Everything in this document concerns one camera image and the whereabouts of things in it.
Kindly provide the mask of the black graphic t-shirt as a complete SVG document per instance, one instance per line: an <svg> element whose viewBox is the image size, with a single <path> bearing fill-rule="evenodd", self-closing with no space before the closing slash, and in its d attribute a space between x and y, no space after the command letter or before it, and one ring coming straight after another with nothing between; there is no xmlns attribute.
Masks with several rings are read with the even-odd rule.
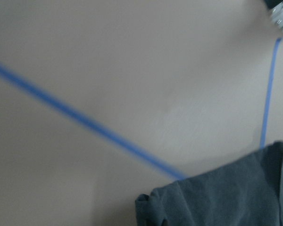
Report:
<svg viewBox="0 0 283 226"><path fill-rule="evenodd" d="M283 226L283 142L135 200L139 226Z"/></svg>

